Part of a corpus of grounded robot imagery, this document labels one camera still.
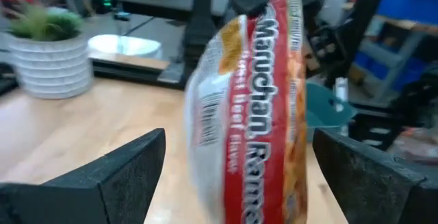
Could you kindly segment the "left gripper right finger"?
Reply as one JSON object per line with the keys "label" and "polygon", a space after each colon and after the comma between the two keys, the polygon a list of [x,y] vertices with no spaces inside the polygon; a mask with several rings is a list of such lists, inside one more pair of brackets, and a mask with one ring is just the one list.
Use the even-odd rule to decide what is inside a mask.
{"label": "left gripper right finger", "polygon": [[438,166],[328,129],[315,130],[313,150],[349,224],[438,224]]}

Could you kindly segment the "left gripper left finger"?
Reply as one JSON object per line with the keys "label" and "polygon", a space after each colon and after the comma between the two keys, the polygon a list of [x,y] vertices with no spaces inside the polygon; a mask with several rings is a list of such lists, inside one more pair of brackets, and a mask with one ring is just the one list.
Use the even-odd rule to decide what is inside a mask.
{"label": "left gripper left finger", "polygon": [[165,152],[158,128],[43,184],[0,183],[0,224],[143,224]]}

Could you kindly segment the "red Maruchan ramen pack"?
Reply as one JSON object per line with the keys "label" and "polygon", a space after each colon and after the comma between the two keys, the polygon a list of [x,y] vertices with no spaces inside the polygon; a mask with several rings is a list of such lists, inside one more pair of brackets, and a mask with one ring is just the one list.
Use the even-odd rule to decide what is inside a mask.
{"label": "red Maruchan ramen pack", "polygon": [[269,0],[207,44],[185,92],[188,157],[212,224],[306,224],[302,1]]}

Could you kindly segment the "plastic-wrapped noodle case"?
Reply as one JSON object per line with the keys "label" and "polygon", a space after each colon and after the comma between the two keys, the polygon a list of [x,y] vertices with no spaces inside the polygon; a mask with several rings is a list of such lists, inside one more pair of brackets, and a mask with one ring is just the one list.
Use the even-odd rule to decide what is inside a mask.
{"label": "plastic-wrapped noodle case", "polygon": [[387,151],[411,162],[438,165],[438,127],[406,127]]}

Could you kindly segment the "grey cart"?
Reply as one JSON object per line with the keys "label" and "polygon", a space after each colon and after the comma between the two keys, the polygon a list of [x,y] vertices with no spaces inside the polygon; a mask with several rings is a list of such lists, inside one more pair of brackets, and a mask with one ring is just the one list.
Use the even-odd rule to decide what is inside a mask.
{"label": "grey cart", "polygon": [[[142,5],[151,5],[159,8],[170,8],[173,10],[181,10],[191,12],[193,0],[117,0],[129,3],[138,3]],[[222,16],[225,12],[228,0],[211,0],[211,14],[214,16]]]}

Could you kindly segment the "teal plastic bin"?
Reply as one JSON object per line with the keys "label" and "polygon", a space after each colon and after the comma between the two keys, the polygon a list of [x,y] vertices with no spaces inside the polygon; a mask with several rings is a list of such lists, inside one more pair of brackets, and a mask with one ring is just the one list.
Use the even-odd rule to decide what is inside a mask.
{"label": "teal plastic bin", "polygon": [[357,111],[347,102],[344,109],[337,112],[337,102],[339,99],[333,89],[307,82],[307,142],[313,141],[313,134],[317,128],[328,128],[332,132],[348,136],[348,124]]}

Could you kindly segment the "plant in white patterned pot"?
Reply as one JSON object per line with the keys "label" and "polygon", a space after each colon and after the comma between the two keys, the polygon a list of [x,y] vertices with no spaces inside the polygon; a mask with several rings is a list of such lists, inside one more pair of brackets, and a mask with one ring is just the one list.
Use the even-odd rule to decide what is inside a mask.
{"label": "plant in white patterned pot", "polygon": [[61,8],[25,5],[11,21],[5,42],[24,91],[41,99],[66,99],[94,80],[82,18]]}

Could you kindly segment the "white rounded tabletop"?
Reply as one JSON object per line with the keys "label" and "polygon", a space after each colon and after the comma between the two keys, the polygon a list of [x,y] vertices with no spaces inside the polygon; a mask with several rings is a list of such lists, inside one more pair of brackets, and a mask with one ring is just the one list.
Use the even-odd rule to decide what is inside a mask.
{"label": "white rounded tabletop", "polygon": [[162,44],[155,40],[115,34],[101,34],[88,40],[93,51],[101,53],[118,53],[143,58],[161,58]]}

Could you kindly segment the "silver aluminium post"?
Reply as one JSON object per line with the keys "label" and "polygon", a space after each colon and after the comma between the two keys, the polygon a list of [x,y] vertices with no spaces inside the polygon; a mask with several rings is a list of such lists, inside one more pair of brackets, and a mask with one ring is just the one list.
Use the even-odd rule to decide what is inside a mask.
{"label": "silver aluminium post", "polygon": [[335,96],[339,99],[339,102],[335,104],[335,109],[337,112],[341,112],[344,109],[344,104],[348,102],[348,79],[338,77],[335,80],[333,90]]}

